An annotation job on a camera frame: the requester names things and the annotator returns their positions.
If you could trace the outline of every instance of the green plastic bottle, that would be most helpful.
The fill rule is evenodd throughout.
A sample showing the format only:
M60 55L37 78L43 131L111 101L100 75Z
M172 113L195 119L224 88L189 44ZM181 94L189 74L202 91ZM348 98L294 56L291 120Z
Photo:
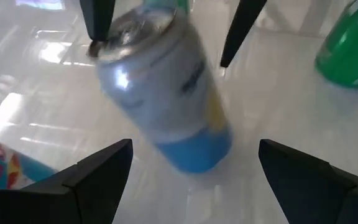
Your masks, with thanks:
M189 13L188 0L143 0L144 4L160 4L164 6L177 7Z
M358 88L358 0L345 8L319 51L315 65L328 80Z

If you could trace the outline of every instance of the blue and white can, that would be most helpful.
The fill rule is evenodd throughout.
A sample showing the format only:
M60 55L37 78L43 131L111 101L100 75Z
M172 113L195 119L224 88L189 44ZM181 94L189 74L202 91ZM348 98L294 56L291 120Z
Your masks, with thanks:
M165 157L205 172L228 152L231 134L200 38L182 11L140 6L93 42L102 89Z
M0 189L21 189L56 172L0 143Z

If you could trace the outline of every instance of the white table surface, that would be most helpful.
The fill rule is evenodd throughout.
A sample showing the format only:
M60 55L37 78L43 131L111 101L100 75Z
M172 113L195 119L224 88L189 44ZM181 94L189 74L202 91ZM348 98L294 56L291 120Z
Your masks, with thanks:
M234 130L229 155L201 175L177 172L101 93L77 0L25 2L0 0L0 141L64 169L132 138L114 223L287 223L257 158L262 138L358 175L358 91L313 68L346 0L270 0L227 70L218 64L238 0L191 4ZM138 3L118 0L116 16Z

